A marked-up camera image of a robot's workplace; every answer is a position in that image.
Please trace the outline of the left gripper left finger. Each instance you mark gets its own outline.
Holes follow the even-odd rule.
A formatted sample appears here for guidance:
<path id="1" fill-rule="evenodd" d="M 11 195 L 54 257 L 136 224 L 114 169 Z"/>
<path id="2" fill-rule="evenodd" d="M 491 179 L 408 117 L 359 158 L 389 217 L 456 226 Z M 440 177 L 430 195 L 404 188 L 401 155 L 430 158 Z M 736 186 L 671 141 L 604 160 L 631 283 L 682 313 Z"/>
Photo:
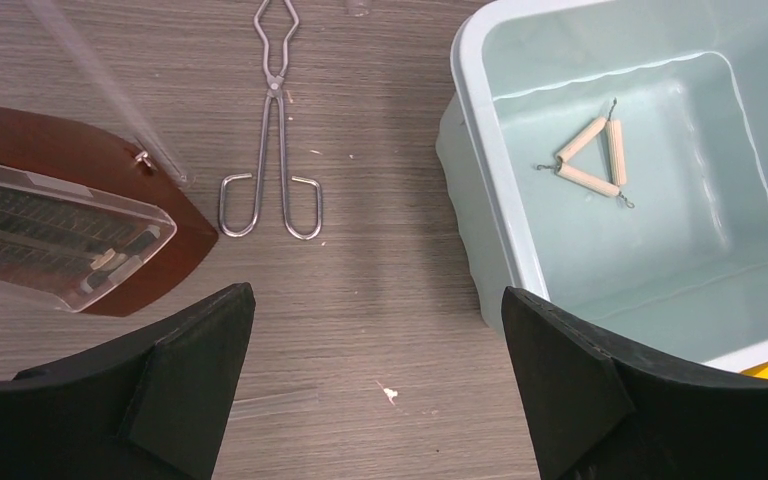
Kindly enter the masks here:
<path id="1" fill-rule="evenodd" d="M 0 381 L 0 479 L 208 479 L 249 344 L 235 283 Z"/>

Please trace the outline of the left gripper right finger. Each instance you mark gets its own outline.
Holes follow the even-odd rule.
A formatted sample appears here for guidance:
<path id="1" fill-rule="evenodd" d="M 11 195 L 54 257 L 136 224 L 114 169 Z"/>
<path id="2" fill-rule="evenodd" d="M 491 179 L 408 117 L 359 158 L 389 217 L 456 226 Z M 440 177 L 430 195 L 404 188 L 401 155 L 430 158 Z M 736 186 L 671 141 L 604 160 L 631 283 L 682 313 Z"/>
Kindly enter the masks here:
<path id="1" fill-rule="evenodd" d="M 768 479 L 768 380 L 687 361 L 524 289 L 504 336 L 544 479 Z"/>

